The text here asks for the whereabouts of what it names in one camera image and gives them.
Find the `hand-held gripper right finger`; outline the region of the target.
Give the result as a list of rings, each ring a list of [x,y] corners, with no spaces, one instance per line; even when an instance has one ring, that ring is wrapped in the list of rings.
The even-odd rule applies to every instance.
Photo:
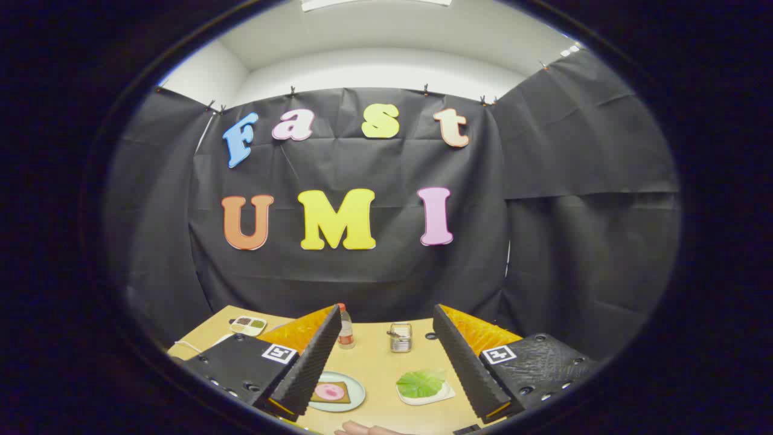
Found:
[[[522,338],[442,304],[434,306],[433,328],[475,415],[486,424],[559,397],[597,364],[549,334]]]

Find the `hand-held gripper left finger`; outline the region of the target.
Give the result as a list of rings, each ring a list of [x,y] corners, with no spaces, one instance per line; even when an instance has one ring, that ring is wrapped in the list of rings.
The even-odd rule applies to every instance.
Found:
[[[180,364],[227,396],[295,422],[306,413],[341,327],[334,304],[257,337],[235,333]]]

